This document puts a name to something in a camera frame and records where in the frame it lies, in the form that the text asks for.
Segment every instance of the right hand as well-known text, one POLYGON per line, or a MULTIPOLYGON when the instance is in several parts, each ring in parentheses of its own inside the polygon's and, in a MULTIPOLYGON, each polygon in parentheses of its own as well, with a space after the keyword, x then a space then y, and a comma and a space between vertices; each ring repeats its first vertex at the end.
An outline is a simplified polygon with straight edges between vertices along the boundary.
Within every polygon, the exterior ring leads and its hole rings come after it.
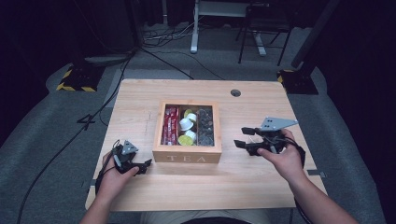
MULTIPOLYGON (((294 140, 294 136, 291 131, 283 129, 282 133, 285 134, 286 137, 294 140)), ((300 153, 297 151, 295 146, 286 144, 286 148, 280 154, 272 153, 263 148, 259 148, 257 152, 270 161, 275 166, 279 174, 288 182, 294 182, 306 178, 301 164, 300 153)))

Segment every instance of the left hand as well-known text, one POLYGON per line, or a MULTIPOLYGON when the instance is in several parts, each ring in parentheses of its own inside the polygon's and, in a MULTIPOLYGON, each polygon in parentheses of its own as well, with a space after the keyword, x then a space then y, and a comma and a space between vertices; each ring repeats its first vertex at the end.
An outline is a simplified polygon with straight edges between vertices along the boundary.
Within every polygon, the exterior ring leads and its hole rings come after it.
MULTIPOLYGON (((112 156, 112 154, 108 152, 103 157, 102 163, 105 163, 108 156, 112 156)), ((122 175, 114 166, 114 160, 110 158, 105 169, 105 171, 108 171, 105 173, 99 192, 96 195, 96 198, 103 200, 105 203, 112 203, 128 183, 129 179, 139 171, 139 167, 136 166, 122 175)))

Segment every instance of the cable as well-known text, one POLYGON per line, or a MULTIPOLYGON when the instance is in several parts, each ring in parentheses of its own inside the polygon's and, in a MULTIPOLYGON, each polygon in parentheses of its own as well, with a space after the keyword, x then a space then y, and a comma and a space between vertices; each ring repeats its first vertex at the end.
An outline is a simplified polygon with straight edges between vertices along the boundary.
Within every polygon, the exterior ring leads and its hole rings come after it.
MULTIPOLYGON (((271 143, 273 143, 273 144, 275 143, 275 142, 272 142, 270 139, 268 139, 268 138, 265 137, 265 136, 264 136, 264 138, 265 138, 267 141, 269 141, 269 142, 271 142, 271 143)), ((284 138, 275 137, 275 138, 274 138, 274 141, 281 141, 281 142, 285 142, 285 143, 291 144, 291 145, 294 146, 294 147, 299 147, 299 145, 298 145, 293 139, 288 138, 288 137, 284 137, 284 138)))
POLYGON ((96 32, 93 30, 92 26, 90 25, 90 23, 88 22, 87 17, 85 17, 84 12, 82 11, 81 7, 78 5, 76 0, 73 0, 74 4, 76 5, 76 8, 78 9, 79 13, 81 14, 82 18, 84 19, 84 21, 87 23, 88 27, 91 30, 91 33, 93 34, 93 36, 96 38, 97 41, 99 41, 99 43, 102 45, 102 47, 104 47, 105 49, 108 49, 109 51, 113 52, 113 53, 129 53, 130 51, 124 51, 124 52, 120 52, 120 51, 116 51, 114 49, 120 49, 120 48, 109 48, 102 40, 101 38, 99 38, 99 36, 96 34, 96 32))
MULTIPOLYGON (((119 146, 119 145, 120 145, 120 139, 117 140, 117 141, 113 144, 113 148, 115 148, 115 147, 117 147, 117 146, 119 146)), ((106 167, 107 167, 107 165, 108 165, 108 162, 110 161, 110 158, 111 158, 111 156, 108 155, 107 158, 106 158, 106 161, 105 161, 105 162, 103 163, 103 165, 102 165, 102 169, 99 171, 98 176, 103 177, 103 175, 104 175, 107 171, 109 171, 109 170, 111 170, 111 169, 114 168, 114 167, 112 167, 112 168, 110 168, 110 169, 108 169, 108 170, 105 171, 105 169, 106 169, 106 167)))
POLYGON ((151 53, 151 52, 149 52, 149 51, 147 51, 147 50, 145 50, 145 49, 142 49, 142 48, 140 48, 140 49, 143 50, 143 51, 145 51, 147 54, 153 56, 154 58, 160 60, 161 62, 166 63, 166 64, 168 64, 169 66, 175 68, 177 71, 183 73, 184 75, 186 75, 187 77, 189 77, 191 80, 194 80, 194 78, 193 78, 192 76, 190 76, 189 74, 185 73, 185 72, 182 71, 180 68, 178 68, 178 67, 176 67, 176 66, 174 66, 174 65, 172 65, 172 64, 170 64, 170 63, 168 63, 168 62, 166 62, 165 60, 161 59, 161 58, 158 57, 157 55, 155 55, 155 54, 153 54, 153 53, 151 53))
POLYGON ((116 168, 116 166, 113 166, 113 167, 111 167, 111 168, 108 168, 108 170, 106 170, 106 171, 103 173, 103 175, 105 175, 107 172, 109 172, 110 170, 112 170, 112 169, 114 169, 114 168, 116 168))
POLYGON ((208 68, 206 68, 203 64, 201 64, 196 58, 190 56, 187 53, 183 53, 183 52, 179 52, 179 51, 169 51, 169 52, 163 52, 163 51, 155 51, 155 52, 151 52, 151 53, 179 53, 179 54, 184 54, 192 59, 194 59, 196 62, 198 62, 198 64, 200 64, 204 69, 206 69, 208 72, 210 72, 213 76, 218 77, 221 80, 225 80, 225 78, 218 76, 217 74, 215 74, 214 72, 212 72, 211 70, 209 70, 208 68))
POLYGON ((40 178, 40 176, 47 170, 47 168, 50 166, 50 164, 81 134, 81 132, 83 130, 85 130, 86 127, 88 127, 88 125, 91 123, 91 121, 93 120, 93 118, 96 117, 96 115, 98 115, 103 108, 105 108, 106 105, 108 105, 108 103, 110 103, 110 101, 113 99, 113 97, 115 96, 115 94, 117 93, 117 90, 120 86, 120 83, 122 82, 123 79, 123 74, 125 72, 125 68, 128 65, 129 61, 131 61, 131 59, 133 58, 134 54, 131 54, 127 63, 125 64, 125 66, 122 69, 121 72, 121 76, 120 76, 120 80, 119 83, 117 84, 116 89, 113 91, 113 93, 111 94, 111 96, 107 99, 107 101, 91 116, 88 118, 88 121, 86 124, 84 124, 78 131, 77 133, 52 157, 52 159, 49 160, 49 162, 47 162, 47 164, 44 166, 44 168, 38 173, 38 175, 35 177, 34 181, 32 182, 32 184, 30 185, 29 189, 27 190, 25 196, 23 197, 23 201, 20 207, 20 212, 18 214, 18 220, 17 220, 17 224, 21 223, 21 217, 22 217, 22 212, 23 212, 23 207, 26 204, 27 198, 29 197, 30 192, 32 191, 33 187, 35 186, 35 183, 37 182, 37 180, 40 178))
POLYGON ((150 36, 148 38, 145 38, 143 46, 146 48, 157 48, 157 47, 163 47, 166 44, 168 44, 169 42, 173 41, 173 40, 179 40, 187 35, 192 35, 192 33, 189 34, 185 34, 183 35, 183 33, 187 30, 189 30, 192 26, 194 25, 194 22, 191 23, 190 25, 188 25, 186 28, 182 29, 182 31, 178 32, 178 34, 176 34, 175 28, 174 31, 171 34, 166 35, 165 33, 169 30, 166 29, 165 32, 163 32, 162 35, 155 35, 155 36, 150 36), (153 39, 158 39, 157 44, 149 44, 146 43, 147 40, 153 40, 153 39))
MULTIPOLYGON (((137 48, 133 48, 131 50, 131 53, 135 53, 137 51, 137 48)), ((124 64, 126 61, 128 61, 131 53, 126 54, 125 57, 120 58, 120 59, 113 59, 113 60, 105 60, 105 61, 90 61, 90 59, 85 59, 87 63, 92 64, 95 67, 108 67, 108 66, 113 66, 119 63, 124 64)))
POLYGON ((289 224, 293 223, 293 209, 290 209, 289 224))
POLYGON ((297 200, 294 198, 294 202, 296 203, 296 207, 298 212, 300 213, 301 217, 305 221, 306 224, 312 224, 313 222, 309 219, 309 217, 305 214, 303 208, 300 206, 300 204, 297 202, 297 200))
POLYGON ((106 124, 106 123, 102 120, 102 110, 99 112, 99 119, 100 119, 100 121, 101 121, 105 126, 108 127, 108 124, 106 124))

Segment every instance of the desk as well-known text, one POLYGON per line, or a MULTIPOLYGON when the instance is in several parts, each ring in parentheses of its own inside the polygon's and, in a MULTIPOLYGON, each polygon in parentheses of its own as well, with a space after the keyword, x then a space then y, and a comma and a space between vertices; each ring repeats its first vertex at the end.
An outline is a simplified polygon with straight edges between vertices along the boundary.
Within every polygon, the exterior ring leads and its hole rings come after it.
MULTIPOLYGON (((191 53, 198 52, 198 22, 199 16, 225 16, 225 17, 245 17, 246 8, 249 3, 230 3, 230 2, 210 2, 195 0, 194 8, 194 29, 192 31, 191 39, 191 53)), ((262 39, 260 34, 254 34, 256 46, 259 50, 260 56, 265 56, 267 53, 262 46, 262 39)))
MULTIPOLYGON (((295 119, 282 85, 259 81, 125 79, 108 125, 102 157, 118 139, 139 148, 134 161, 153 158, 152 147, 160 115, 160 101, 183 99, 216 101, 222 138, 219 164, 153 162, 145 175, 137 175, 112 205, 113 211, 169 211, 294 207, 288 183, 271 162, 250 157, 233 140, 248 140, 242 127, 260 127, 266 116, 295 119), (234 97, 230 91, 241 91, 234 97)), ((305 170, 316 170, 299 125, 290 127, 306 151, 305 170)), ((318 175, 309 176, 325 191, 318 175)), ((90 188, 86 207, 94 199, 90 188)))

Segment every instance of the dark background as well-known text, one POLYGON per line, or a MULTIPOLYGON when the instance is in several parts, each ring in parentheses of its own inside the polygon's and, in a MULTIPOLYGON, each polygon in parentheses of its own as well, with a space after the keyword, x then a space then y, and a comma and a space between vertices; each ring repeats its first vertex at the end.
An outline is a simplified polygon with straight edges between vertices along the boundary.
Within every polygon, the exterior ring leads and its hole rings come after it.
MULTIPOLYGON (((163 22, 161 0, 137 2, 83 0, 79 9, 73 1, 0 3, 0 145, 48 94, 45 83, 54 71, 78 56, 127 51, 139 44, 141 22, 163 22)), ((299 26, 313 26, 327 2, 304 5, 310 13, 301 16, 299 26)), ((191 21, 193 1, 168 0, 167 7, 170 25, 191 21)), ((340 1, 304 58, 325 76, 328 94, 377 185, 388 223, 396 210, 395 15, 393 1, 340 1)))

